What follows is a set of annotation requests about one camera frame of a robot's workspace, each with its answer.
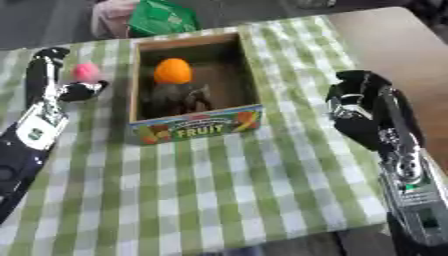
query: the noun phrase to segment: pink ball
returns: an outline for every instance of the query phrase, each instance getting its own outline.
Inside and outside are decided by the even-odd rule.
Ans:
[[[101,80],[100,70],[92,62],[76,65],[73,69],[73,76],[79,82],[96,83]]]

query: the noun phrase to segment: colorful fruit illustration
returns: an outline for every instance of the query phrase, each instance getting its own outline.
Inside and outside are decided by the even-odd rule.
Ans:
[[[246,112],[239,112],[236,115],[236,120],[241,123],[233,132],[241,132],[248,128],[257,128],[257,119],[258,119],[259,113],[256,111],[246,111]]]

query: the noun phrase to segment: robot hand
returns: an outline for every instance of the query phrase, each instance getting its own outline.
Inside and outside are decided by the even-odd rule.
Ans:
[[[25,80],[27,111],[0,135],[0,224],[26,194],[68,123],[60,102],[90,99],[108,85],[98,81],[59,86],[58,72],[68,53],[53,47],[33,56]]]
[[[330,117],[341,133],[378,152],[390,216],[416,248],[448,244],[448,192],[406,97],[370,71],[337,77],[342,82],[331,86],[326,99]]]

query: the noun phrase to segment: gingham tablecloth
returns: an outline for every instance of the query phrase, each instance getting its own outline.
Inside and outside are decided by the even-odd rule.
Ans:
[[[137,40],[70,45],[62,80],[91,60],[112,86],[67,105],[70,124],[51,159],[0,227],[0,255],[179,255],[384,222],[376,160],[326,114],[335,71],[354,68],[330,23],[239,30],[265,107],[260,129],[156,146],[136,145],[127,129]],[[23,111],[35,51],[0,60],[2,130]]]

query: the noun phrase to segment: cardboard box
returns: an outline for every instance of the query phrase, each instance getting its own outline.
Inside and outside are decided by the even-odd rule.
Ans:
[[[141,95],[155,86],[154,68],[167,58],[190,63],[192,83],[209,86],[212,111],[145,115],[150,110],[144,109]],[[237,33],[141,42],[135,47],[131,86],[129,123],[147,144],[242,132],[260,124],[263,108]]]

